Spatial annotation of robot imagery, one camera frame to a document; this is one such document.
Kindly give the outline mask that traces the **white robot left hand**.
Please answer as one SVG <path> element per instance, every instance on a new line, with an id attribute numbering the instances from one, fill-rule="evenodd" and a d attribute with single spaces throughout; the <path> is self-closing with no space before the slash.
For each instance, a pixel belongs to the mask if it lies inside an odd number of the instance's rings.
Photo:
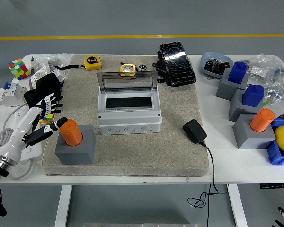
<path id="1" fill-rule="evenodd" d="M 52 93 L 41 99 L 35 106 L 31 107 L 24 118 L 20 121 L 8 142 L 0 147 L 0 168 L 4 166 L 15 166 L 19 163 L 21 152 L 26 146 L 33 146 L 53 135 L 66 122 L 63 117 L 45 127 L 36 131 L 34 125 L 45 115 L 51 113 L 60 113 L 59 101 L 63 99 L 62 95 Z"/>

